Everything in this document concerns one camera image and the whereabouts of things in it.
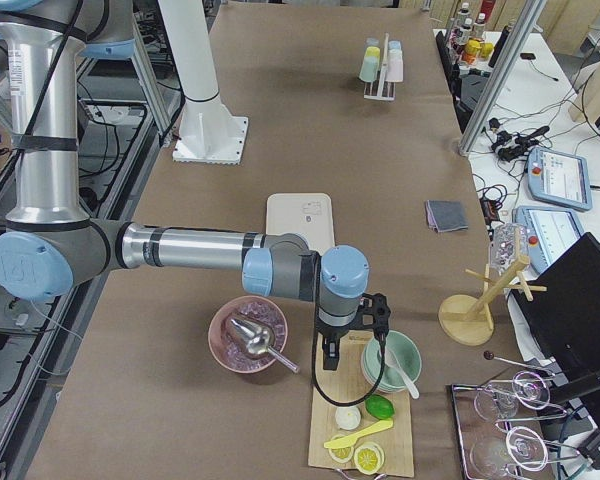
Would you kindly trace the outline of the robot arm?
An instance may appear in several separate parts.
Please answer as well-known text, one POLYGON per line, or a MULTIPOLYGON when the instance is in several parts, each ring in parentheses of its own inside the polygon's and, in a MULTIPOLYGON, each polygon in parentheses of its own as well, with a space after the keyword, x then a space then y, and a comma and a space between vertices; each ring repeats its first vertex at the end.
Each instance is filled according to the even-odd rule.
POLYGON ((76 59, 133 53, 128 1, 0 1, 8 48, 16 204, 0 235, 0 285, 46 301, 116 269, 235 269, 246 291, 314 304, 315 350, 333 370, 351 330, 389 333, 390 310, 366 291, 369 265, 351 246, 319 254, 295 234, 148 227, 92 218, 79 202, 76 59))

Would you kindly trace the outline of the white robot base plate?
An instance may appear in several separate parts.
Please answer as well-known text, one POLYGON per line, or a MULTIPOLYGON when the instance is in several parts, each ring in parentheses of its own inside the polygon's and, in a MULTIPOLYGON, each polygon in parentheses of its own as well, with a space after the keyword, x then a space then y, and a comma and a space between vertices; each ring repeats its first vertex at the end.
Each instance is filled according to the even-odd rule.
POLYGON ((173 160, 238 165, 242 160, 248 126, 247 117, 229 115, 210 120, 202 113, 183 114, 173 160))

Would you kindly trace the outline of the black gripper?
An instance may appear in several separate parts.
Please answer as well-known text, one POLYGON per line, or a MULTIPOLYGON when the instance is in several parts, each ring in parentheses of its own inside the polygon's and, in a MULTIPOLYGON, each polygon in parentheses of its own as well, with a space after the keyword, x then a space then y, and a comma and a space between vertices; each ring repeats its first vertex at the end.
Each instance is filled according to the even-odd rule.
POLYGON ((381 293, 363 293, 355 311, 344 317, 329 318, 320 310, 315 329, 322 336, 322 368, 336 371, 339 364, 339 343, 349 331, 372 331, 378 342, 386 342, 389 334, 387 298, 381 293))

